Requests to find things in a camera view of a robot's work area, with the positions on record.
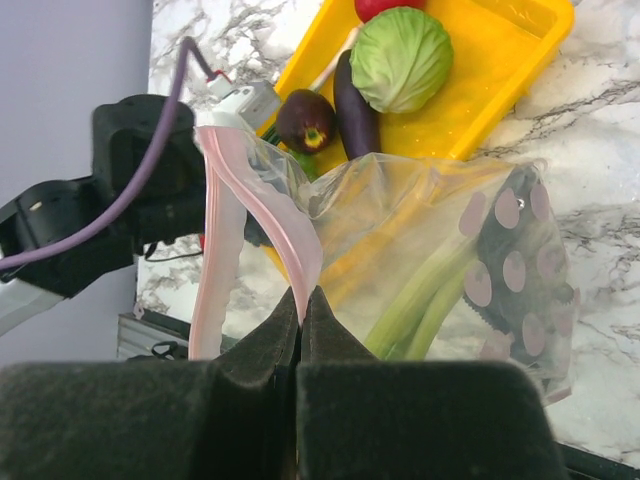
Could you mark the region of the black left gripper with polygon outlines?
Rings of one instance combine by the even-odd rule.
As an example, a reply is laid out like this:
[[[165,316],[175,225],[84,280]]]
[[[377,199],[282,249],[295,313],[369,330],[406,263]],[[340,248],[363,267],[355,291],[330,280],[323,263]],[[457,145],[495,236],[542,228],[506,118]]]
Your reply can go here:
[[[124,198],[116,220],[136,250],[202,234],[205,223],[204,157],[194,140],[196,117],[186,104],[140,94],[92,113],[92,176],[106,205]]]

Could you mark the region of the clear pink-dotted zip bag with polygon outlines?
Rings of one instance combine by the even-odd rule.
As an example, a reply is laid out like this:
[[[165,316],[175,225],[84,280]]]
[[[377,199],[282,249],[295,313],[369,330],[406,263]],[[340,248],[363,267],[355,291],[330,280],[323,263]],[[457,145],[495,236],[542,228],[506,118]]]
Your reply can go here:
[[[481,359],[522,368],[547,403],[571,393],[573,328],[579,292],[538,163],[445,161],[370,153],[310,182],[294,158],[243,130],[195,131],[206,174],[202,276],[191,320],[189,356],[221,352],[227,306],[236,281],[245,224],[254,219],[275,249],[304,324],[321,289],[336,317],[364,341],[420,265],[447,243],[476,243],[462,296],[444,319],[423,361]],[[437,240],[427,215],[437,191],[460,201]],[[390,241],[377,260],[328,283],[321,276],[374,234]],[[431,246],[428,240],[437,240]]]

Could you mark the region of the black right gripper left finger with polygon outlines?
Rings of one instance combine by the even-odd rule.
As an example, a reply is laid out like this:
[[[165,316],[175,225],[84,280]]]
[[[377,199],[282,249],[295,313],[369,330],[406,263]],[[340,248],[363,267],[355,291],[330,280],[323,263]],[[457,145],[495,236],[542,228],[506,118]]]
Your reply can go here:
[[[291,293],[212,361],[24,363],[1,372],[5,479],[292,479]]]

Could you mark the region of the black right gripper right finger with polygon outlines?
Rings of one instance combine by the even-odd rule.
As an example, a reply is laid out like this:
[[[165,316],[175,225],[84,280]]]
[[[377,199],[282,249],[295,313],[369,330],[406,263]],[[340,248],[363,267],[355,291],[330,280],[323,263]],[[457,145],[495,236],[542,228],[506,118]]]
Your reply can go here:
[[[296,369],[302,479],[564,479],[537,389],[496,361],[383,362],[309,300]]]

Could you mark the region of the green celery stalk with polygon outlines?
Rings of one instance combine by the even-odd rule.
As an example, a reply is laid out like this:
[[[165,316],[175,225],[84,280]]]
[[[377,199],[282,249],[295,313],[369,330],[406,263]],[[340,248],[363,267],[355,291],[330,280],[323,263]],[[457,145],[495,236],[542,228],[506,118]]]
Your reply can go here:
[[[476,243],[447,243],[416,270],[367,335],[364,345],[383,360],[425,358],[446,316],[462,296],[477,260]]]

